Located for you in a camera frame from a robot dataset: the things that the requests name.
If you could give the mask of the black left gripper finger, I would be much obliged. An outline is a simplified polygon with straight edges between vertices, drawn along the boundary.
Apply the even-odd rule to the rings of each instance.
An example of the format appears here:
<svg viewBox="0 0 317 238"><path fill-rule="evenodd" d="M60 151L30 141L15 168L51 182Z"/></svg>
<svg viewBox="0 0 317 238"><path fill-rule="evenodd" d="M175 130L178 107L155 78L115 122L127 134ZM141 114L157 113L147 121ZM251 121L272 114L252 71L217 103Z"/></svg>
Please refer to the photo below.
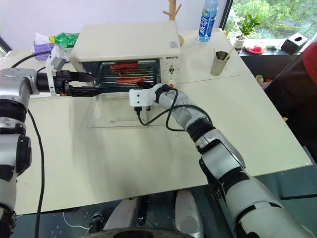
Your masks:
<svg viewBox="0 0 317 238"><path fill-rule="evenodd" d="M98 77L84 72L70 72L71 81L77 82L93 82L98 80Z"/></svg>
<svg viewBox="0 0 317 238"><path fill-rule="evenodd" d="M94 97L102 94L103 91L96 87L72 87L72 96L73 97Z"/></svg>

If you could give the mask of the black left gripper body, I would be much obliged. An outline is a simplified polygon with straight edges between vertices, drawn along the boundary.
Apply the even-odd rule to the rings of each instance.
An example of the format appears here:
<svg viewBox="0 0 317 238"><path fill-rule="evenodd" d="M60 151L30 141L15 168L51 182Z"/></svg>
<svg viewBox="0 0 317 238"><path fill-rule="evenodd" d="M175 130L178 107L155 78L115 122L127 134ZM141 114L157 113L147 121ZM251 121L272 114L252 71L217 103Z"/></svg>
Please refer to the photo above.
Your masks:
<svg viewBox="0 0 317 238"><path fill-rule="evenodd" d="M74 72L69 70L61 70L56 72L54 77L54 87L60 96L74 96L73 86L70 82L73 80Z"/></svg>

